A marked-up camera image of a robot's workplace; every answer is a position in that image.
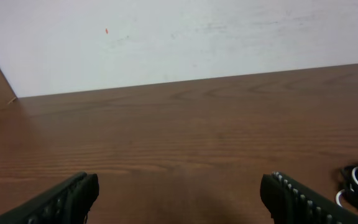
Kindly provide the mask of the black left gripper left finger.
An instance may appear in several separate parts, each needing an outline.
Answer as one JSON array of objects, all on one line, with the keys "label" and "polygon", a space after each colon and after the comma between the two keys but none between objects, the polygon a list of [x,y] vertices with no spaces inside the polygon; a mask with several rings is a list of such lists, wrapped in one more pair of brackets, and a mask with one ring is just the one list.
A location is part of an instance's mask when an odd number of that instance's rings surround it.
[{"label": "black left gripper left finger", "polygon": [[0,224],[86,224],[98,195],[98,175],[79,172],[3,213]]}]

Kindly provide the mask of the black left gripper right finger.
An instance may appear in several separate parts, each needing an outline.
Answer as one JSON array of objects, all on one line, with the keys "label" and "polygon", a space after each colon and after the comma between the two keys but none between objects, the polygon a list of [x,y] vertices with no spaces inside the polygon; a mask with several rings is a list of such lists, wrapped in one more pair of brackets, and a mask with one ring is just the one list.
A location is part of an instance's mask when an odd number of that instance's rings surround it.
[{"label": "black left gripper right finger", "polygon": [[358,224],[358,215],[282,172],[263,175],[260,198],[274,224]]}]

